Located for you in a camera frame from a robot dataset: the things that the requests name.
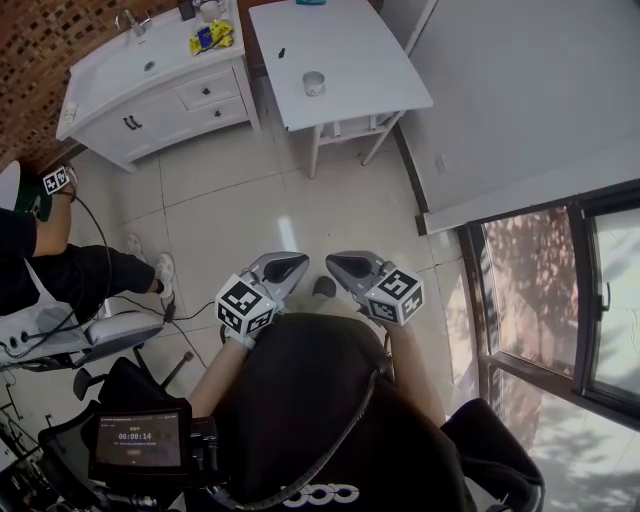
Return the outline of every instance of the cabinet door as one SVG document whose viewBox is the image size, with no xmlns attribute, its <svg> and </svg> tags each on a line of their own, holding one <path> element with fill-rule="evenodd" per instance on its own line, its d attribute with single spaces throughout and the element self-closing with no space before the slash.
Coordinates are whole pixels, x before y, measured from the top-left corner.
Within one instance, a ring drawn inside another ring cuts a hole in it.
<svg viewBox="0 0 640 512">
<path fill-rule="evenodd" d="M 100 116 L 83 128 L 82 143 L 125 162 L 153 151 L 155 141 L 132 123 L 130 114 L 129 108 L 119 108 Z"/>
<path fill-rule="evenodd" d="M 200 131 L 210 131 L 239 123 L 247 119 L 247 111 L 240 96 L 219 101 L 213 105 L 192 110 L 189 116 L 197 124 Z"/>
<path fill-rule="evenodd" d="M 176 93 L 187 110 L 196 110 L 238 96 L 240 90 L 233 70 L 227 69 L 176 87 Z"/>
<path fill-rule="evenodd" d="M 133 119 L 161 148 L 196 133 L 187 109 L 172 92 L 136 102 Z"/>
</svg>

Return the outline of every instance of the drawer handle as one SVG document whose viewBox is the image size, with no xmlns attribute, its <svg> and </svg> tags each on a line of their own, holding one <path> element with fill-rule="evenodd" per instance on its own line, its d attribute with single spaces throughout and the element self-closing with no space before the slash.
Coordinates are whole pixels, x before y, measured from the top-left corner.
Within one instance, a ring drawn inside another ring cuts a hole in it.
<svg viewBox="0 0 640 512">
<path fill-rule="evenodd" d="M 124 124 L 126 124 L 126 125 L 127 125 L 127 128 L 129 128 L 129 130 L 135 130 L 135 129 L 136 129 L 136 127 L 135 127 L 135 126 L 131 126 L 131 125 L 129 124 L 129 120 L 128 120 L 126 117 L 123 117 L 123 118 L 122 118 L 122 120 L 124 121 Z"/>
<path fill-rule="evenodd" d="M 138 123 L 133 116 L 129 116 L 129 119 L 131 120 L 131 122 L 133 123 L 133 126 L 135 126 L 136 128 L 142 128 L 142 125 L 140 123 Z"/>
</svg>

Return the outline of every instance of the screen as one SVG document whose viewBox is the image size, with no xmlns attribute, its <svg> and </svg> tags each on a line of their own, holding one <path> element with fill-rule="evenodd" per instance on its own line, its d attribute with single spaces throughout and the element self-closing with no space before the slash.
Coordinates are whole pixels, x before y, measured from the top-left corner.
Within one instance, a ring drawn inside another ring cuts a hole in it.
<svg viewBox="0 0 640 512">
<path fill-rule="evenodd" d="M 118 466 L 178 467 L 178 413 L 100 416 L 96 462 Z"/>
</svg>

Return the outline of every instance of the black shorts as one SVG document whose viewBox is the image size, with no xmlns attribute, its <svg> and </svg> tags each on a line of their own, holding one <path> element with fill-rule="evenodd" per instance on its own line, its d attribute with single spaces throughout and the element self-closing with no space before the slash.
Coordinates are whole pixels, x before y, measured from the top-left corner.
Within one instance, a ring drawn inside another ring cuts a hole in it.
<svg viewBox="0 0 640 512">
<path fill-rule="evenodd" d="M 155 279 L 152 266 L 135 256 L 109 248 L 109 265 L 103 245 L 76 247 L 69 244 L 58 256 L 32 258 L 31 265 L 45 288 L 59 301 L 76 307 L 76 318 L 83 323 L 96 313 L 98 306 L 108 296 L 124 291 L 146 293 Z"/>
</svg>

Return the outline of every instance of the white cup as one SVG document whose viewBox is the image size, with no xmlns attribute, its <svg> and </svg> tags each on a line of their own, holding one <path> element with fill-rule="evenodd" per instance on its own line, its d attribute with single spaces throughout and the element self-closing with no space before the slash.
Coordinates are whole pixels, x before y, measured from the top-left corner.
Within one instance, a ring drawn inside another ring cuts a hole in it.
<svg viewBox="0 0 640 512">
<path fill-rule="evenodd" d="M 302 75 L 302 84 L 307 96 L 317 96 L 324 90 L 324 75 L 319 71 L 308 71 Z"/>
<path fill-rule="evenodd" d="M 216 0 L 209 0 L 200 6 L 202 20 L 206 23 L 212 23 L 222 17 L 222 9 Z"/>
</svg>

